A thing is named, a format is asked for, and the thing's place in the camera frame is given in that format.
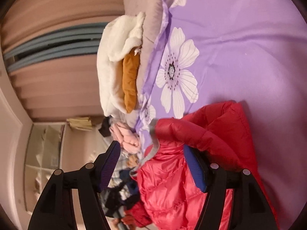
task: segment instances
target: white plush fabric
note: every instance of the white plush fabric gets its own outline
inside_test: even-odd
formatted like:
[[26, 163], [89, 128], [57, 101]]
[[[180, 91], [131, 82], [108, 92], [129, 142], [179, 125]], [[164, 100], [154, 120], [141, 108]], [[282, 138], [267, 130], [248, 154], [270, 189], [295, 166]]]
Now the white plush fabric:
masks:
[[122, 63], [132, 48], [142, 44], [143, 12], [121, 16], [104, 29], [97, 53], [100, 102], [104, 115], [117, 117], [127, 113], [122, 90]]

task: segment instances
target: curtain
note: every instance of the curtain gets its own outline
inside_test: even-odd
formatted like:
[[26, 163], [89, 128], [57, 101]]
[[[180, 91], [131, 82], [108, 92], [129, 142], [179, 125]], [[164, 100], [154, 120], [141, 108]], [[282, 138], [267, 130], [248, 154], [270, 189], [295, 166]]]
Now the curtain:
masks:
[[2, 23], [2, 51], [57, 29], [110, 22], [123, 14], [123, 0], [16, 0]]
[[103, 115], [96, 58], [93, 54], [53, 59], [9, 73], [33, 121]]

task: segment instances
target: pink cloth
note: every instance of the pink cloth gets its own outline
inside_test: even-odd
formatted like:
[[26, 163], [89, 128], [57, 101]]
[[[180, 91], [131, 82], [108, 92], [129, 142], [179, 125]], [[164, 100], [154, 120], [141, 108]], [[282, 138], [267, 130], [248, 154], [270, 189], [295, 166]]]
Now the pink cloth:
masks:
[[128, 153], [136, 154], [141, 149], [139, 136], [132, 133], [128, 125], [116, 122], [111, 125], [110, 132], [114, 140], [118, 141]]

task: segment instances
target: bed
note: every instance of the bed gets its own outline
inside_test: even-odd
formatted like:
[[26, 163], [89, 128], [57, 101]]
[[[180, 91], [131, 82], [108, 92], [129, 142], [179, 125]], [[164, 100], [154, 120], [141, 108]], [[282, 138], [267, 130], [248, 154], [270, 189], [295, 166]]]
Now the bed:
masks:
[[162, 0], [163, 19], [139, 89], [136, 131], [241, 102], [259, 173], [288, 229], [307, 199], [307, 25], [291, 0]]

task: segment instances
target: red puffer jacket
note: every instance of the red puffer jacket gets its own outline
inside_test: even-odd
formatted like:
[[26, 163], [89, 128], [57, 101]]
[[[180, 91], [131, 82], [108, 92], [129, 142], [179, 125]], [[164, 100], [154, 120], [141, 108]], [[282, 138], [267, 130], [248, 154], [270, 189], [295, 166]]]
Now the red puffer jacket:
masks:
[[[210, 162], [226, 170], [249, 169], [265, 193], [250, 128], [240, 104], [212, 104], [181, 120], [160, 119], [155, 130], [160, 148], [138, 170], [137, 182], [144, 207], [159, 229], [193, 230], [205, 201], [206, 194], [195, 186], [185, 161], [184, 144], [206, 150]], [[220, 230], [228, 227], [231, 200], [232, 190], [228, 190]]]

